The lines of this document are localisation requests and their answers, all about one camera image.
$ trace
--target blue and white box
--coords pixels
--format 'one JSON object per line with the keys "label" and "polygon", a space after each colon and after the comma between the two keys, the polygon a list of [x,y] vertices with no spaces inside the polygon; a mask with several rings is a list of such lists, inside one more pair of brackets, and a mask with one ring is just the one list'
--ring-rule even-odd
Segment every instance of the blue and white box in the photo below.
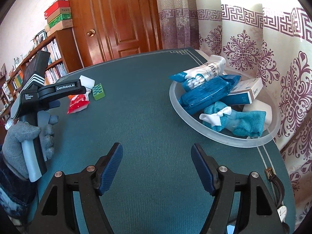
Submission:
{"label": "blue and white box", "polygon": [[251,104],[262,88],[263,84],[261,78],[241,81],[220,101],[226,105]]}

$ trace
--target plastic bowl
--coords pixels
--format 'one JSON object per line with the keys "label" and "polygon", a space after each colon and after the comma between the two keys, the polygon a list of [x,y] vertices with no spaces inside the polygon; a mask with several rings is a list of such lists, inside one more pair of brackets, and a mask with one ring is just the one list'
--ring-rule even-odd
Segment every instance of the plastic bowl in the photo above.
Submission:
{"label": "plastic bowl", "polygon": [[[240,72],[236,69],[226,67],[224,72],[227,74],[236,74],[241,75],[242,80],[252,79],[251,76]],[[193,129],[197,132],[201,133],[202,135],[225,145],[240,147],[240,148],[253,148],[258,147],[260,145],[264,145],[271,141],[275,135],[277,134],[280,128],[280,109],[276,102],[274,101],[274,97],[272,94],[267,90],[265,86],[263,86],[262,90],[259,92],[257,99],[267,103],[272,108],[272,123],[267,128],[266,131],[263,132],[261,137],[258,138],[238,138],[238,136],[233,135],[227,129],[223,129],[221,133],[213,131],[212,129],[204,126],[196,119],[194,119],[191,115],[189,115],[179,104],[177,101],[180,99],[181,95],[185,92],[181,83],[173,82],[170,86],[169,96],[171,104],[177,114]]]}

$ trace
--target dark green tabletop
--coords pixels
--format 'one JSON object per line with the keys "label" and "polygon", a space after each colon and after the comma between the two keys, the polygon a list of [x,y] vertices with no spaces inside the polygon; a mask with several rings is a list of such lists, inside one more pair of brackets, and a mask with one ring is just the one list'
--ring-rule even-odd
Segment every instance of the dark green tabletop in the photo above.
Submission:
{"label": "dark green tabletop", "polygon": [[[56,171],[80,172],[120,142],[124,157],[110,190],[101,197],[115,234],[199,233],[213,201],[191,160],[191,146],[200,143],[208,155],[236,173],[257,171],[274,196],[264,174],[271,160],[285,186],[286,222],[294,230],[291,183],[274,142],[258,148],[217,143],[189,127],[171,106],[168,77],[205,61],[191,48],[162,50],[105,62],[62,78],[92,78],[102,84],[106,97],[95,101],[90,95],[88,108],[74,114],[67,114],[68,98],[50,110],[60,121],[55,125],[55,155],[39,182],[40,197]],[[88,233],[76,192],[74,199],[81,234]],[[238,201],[239,194],[231,219],[236,217]]]}

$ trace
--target metal bolt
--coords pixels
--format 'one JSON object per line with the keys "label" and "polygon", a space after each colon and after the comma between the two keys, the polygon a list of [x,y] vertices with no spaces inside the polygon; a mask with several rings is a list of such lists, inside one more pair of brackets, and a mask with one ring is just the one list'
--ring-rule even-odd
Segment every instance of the metal bolt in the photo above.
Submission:
{"label": "metal bolt", "polygon": [[225,166],[220,166],[219,167],[219,170],[223,173],[226,173],[227,172],[227,168]]}
{"label": "metal bolt", "polygon": [[259,174],[258,174],[257,172],[252,172],[252,176],[253,176],[254,178],[258,178],[258,177],[259,177]]}
{"label": "metal bolt", "polygon": [[54,176],[58,178],[58,177],[62,176],[62,174],[63,174],[63,173],[62,173],[61,171],[58,171],[58,172],[56,172],[56,173],[54,174]]}
{"label": "metal bolt", "polygon": [[94,165],[89,165],[89,166],[87,167],[87,171],[88,171],[88,172],[93,172],[95,169],[96,169],[96,167],[95,167]]}

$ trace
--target door knob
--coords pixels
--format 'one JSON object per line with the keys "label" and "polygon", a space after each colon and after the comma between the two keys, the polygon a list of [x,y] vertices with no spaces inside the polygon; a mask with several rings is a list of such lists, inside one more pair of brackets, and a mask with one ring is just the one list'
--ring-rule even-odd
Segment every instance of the door knob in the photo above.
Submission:
{"label": "door knob", "polygon": [[87,32],[87,36],[89,36],[89,37],[93,37],[95,34],[96,34],[96,31],[94,31],[93,29],[91,29]]}

